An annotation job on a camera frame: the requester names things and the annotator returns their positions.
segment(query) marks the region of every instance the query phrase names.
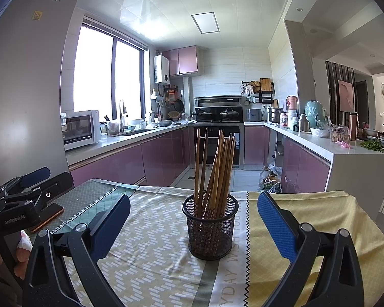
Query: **chopsticks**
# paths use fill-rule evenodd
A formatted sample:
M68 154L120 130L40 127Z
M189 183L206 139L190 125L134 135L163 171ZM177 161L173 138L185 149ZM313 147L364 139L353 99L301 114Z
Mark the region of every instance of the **chopsticks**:
M235 138L232 134L224 137L219 131L219 138L215 159L210 173L208 188L204 191L206 163L208 155L208 129L205 132L204 153L202 158L202 172L199 183L199 143L198 130L195 154L195 216L205 219L221 218L225 212L229 193L230 177L232 175Z

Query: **blue gripper pad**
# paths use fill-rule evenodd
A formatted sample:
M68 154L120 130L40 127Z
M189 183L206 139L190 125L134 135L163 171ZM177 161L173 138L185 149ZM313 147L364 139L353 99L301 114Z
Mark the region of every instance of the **blue gripper pad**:
M279 249L280 255L293 263L297 257L296 237L283 219L279 209L265 193L259 195L258 212Z

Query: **kitchen sink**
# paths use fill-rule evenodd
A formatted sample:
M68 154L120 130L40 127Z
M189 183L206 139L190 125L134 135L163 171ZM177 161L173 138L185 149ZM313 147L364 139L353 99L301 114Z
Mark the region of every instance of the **kitchen sink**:
M121 134L117 134L117 135L110 135L110 137L115 137L115 136L131 136L131 135L136 135L136 134L140 134L140 133L145 133L145 132L151 131L151 130L156 130L156 128L137 129L137 130L127 131L125 133L121 133Z

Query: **ceiling light panel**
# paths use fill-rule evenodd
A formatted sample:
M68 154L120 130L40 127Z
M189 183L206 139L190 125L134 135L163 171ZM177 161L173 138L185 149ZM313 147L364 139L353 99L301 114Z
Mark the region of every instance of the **ceiling light panel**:
M219 32L219 27L216 22L214 13L204 13L192 15L195 24L197 25L201 34L210 34L212 32Z

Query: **microwave oven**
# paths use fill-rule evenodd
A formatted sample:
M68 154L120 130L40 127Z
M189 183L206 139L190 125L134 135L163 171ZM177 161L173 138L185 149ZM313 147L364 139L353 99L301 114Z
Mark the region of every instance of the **microwave oven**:
M64 149L98 143L101 140L98 111L68 111L61 113L62 140Z

